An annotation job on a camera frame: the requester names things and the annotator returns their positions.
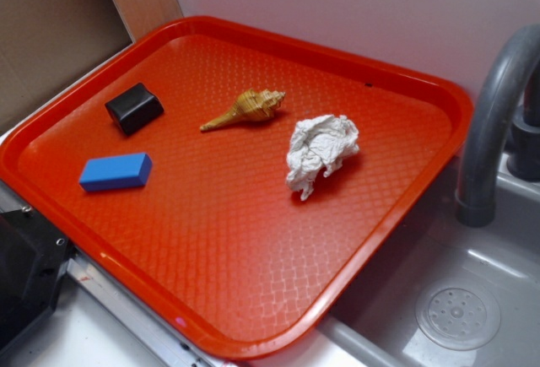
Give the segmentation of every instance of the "drain cover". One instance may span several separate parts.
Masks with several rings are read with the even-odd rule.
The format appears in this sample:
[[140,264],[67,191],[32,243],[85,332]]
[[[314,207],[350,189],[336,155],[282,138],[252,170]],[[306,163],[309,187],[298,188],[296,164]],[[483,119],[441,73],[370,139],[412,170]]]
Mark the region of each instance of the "drain cover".
[[446,278],[422,291],[416,319],[422,332],[440,346],[471,350],[495,336],[500,309],[484,287],[462,278]]

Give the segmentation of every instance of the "tray rim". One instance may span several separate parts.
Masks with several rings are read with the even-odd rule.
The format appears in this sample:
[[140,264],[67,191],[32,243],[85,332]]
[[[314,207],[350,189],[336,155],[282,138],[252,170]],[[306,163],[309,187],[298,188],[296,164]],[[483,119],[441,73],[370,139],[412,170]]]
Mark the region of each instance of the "tray rim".
[[[219,30],[218,35],[213,32],[215,30]],[[67,89],[57,99],[44,106],[15,128],[0,145],[0,178],[23,199],[45,214],[62,231],[85,229],[84,225],[74,216],[65,214],[66,211],[63,208],[60,208],[55,202],[47,200],[46,194],[38,186],[18,172],[17,161],[19,155],[44,130],[60,121],[86,100],[92,98],[94,94],[102,89],[104,84],[114,81],[119,76],[119,69],[120,74],[125,73],[132,66],[131,60],[133,57],[137,59],[144,58],[162,45],[182,36],[208,35],[210,33],[210,36],[215,39],[246,46],[305,66],[318,68],[347,78],[355,78],[365,83],[374,83],[383,89],[426,101],[441,108],[448,116],[452,126],[452,133],[446,144],[434,155],[411,186],[398,198],[396,204],[373,229],[359,250],[351,256],[337,275],[316,297],[307,312],[288,329],[266,340],[234,341],[217,331],[202,317],[184,305],[184,309],[181,310],[188,314],[186,320],[189,321],[189,324],[186,324],[186,321],[178,319],[178,302],[181,301],[175,299],[172,294],[158,284],[150,284],[152,290],[149,290],[148,280],[134,273],[134,270],[127,270],[122,265],[125,264],[124,262],[130,262],[122,255],[118,254],[115,258],[103,256],[100,244],[104,242],[99,242],[99,240],[87,240],[84,242],[83,251],[121,283],[125,284],[133,293],[136,293],[144,302],[153,305],[159,304],[159,310],[156,310],[154,306],[151,306],[151,308],[176,330],[190,338],[197,346],[211,354],[227,359],[252,359],[274,353],[290,345],[303,337],[324,316],[330,305],[346,288],[347,283],[359,273],[362,266],[369,261],[376,249],[392,232],[393,227],[397,225],[427,189],[430,182],[461,147],[467,135],[473,104],[464,90],[442,78],[222,19],[204,16],[190,17],[172,21],[152,31],[140,41],[120,52],[100,70],[91,73],[87,78]],[[410,95],[413,89],[418,88],[423,90],[423,93],[415,96]],[[73,98],[74,95],[82,93],[87,94],[88,98],[85,100]],[[432,95],[445,98],[433,100]]]

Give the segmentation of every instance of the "spiral shell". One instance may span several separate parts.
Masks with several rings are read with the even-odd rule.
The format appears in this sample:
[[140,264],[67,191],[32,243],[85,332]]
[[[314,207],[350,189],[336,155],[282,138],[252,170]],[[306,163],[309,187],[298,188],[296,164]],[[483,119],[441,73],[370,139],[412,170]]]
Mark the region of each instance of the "spiral shell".
[[201,132],[212,131],[242,121],[266,121],[274,117],[281,106],[284,92],[263,90],[257,93],[249,89],[240,94],[235,103],[223,115],[201,126]]

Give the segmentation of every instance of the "gray faucet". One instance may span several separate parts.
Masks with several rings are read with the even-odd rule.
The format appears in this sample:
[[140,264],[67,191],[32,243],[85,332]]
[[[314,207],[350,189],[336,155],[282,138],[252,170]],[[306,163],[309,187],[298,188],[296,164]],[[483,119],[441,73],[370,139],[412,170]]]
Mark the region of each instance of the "gray faucet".
[[540,180],[540,24],[513,34],[483,84],[457,181],[456,217],[462,224],[480,227],[494,219],[495,182],[509,128],[515,145],[510,173]]

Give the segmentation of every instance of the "white wall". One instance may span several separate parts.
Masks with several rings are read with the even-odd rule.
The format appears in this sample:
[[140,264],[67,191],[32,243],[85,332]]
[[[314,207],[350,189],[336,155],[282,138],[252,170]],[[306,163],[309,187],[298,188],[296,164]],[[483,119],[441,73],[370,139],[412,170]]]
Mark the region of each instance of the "white wall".
[[179,0],[212,15],[452,80],[478,96],[511,34],[540,0]]

